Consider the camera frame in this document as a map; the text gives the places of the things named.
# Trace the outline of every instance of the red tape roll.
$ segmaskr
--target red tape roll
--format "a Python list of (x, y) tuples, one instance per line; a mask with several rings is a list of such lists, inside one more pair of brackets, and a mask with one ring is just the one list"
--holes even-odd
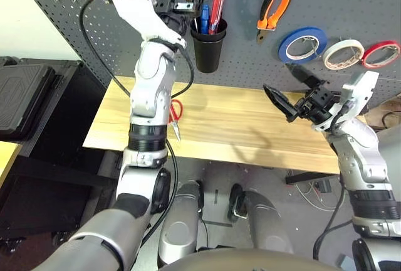
[[(377, 62), (377, 63), (367, 63), (367, 60), (369, 56), (374, 53), (377, 50), (381, 50), (386, 47), (394, 47), (394, 53), (388, 57), (387, 59), (384, 59), (383, 61)], [(367, 51), (365, 51), (365, 54), (362, 57), (362, 65), (366, 68), (380, 68), (383, 66), (386, 66), (390, 63), (393, 63), (401, 54), (401, 46), (399, 45), (398, 42), (396, 41), (383, 41), (376, 43), (373, 45), (371, 48), (369, 48)]]

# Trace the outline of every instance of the wooden tabletop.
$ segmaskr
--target wooden tabletop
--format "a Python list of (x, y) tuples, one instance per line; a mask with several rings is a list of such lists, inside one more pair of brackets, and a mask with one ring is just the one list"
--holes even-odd
[[(131, 90), (134, 78), (119, 77)], [(174, 84), (174, 91), (186, 83)], [(296, 102), (300, 93), (286, 93)], [(176, 156), (231, 161), (260, 166), (338, 174), (337, 157), (311, 122), (285, 116), (262, 90), (193, 84), (178, 99), (184, 104), (179, 121), (181, 142), (169, 126)], [(128, 144), (129, 98), (110, 83), (85, 147), (122, 151)]]
[(3, 185), (19, 150), (19, 144), (0, 141), (0, 186)]

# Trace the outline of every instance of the orange-handled pliers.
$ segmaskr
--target orange-handled pliers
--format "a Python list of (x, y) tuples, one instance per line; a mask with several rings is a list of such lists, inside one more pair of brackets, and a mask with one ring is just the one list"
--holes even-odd
[(268, 31), (274, 31), (276, 29), (277, 23), (287, 10), (290, 1), (291, 0), (281, 0), (276, 12), (274, 12), (270, 17), (268, 16), (274, 0), (263, 1), (261, 14), (256, 25), (258, 28), (258, 34), (256, 35), (256, 41), (258, 44), (263, 42)]

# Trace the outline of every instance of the red scissors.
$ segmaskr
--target red scissors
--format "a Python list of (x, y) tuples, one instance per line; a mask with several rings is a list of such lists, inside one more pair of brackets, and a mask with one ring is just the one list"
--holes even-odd
[[(174, 107), (175, 103), (177, 103), (177, 105), (180, 107), (179, 114), (177, 114), (177, 112), (175, 111)], [(184, 111), (184, 106), (179, 100), (171, 100), (169, 124), (173, 127), (175, 136), (177, 137), (178, 141), (181, 141), (180, 129), (178, 128), (178, 121), (182, 117), (183, 111)]]

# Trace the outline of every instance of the black cup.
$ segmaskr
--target black cup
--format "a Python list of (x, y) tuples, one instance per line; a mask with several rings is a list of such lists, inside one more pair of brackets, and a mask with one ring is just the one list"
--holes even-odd
[(190, 35), (194, 39), (196, 67), (200, 72), (212, 73), (219, 68), (219, 60), (223, 39), (227, 34), (227, 22), (220, 20), (217, 33), (214, 35), (204, 35), (198, 33), (195, 29), (194, 20), (190, 24)]

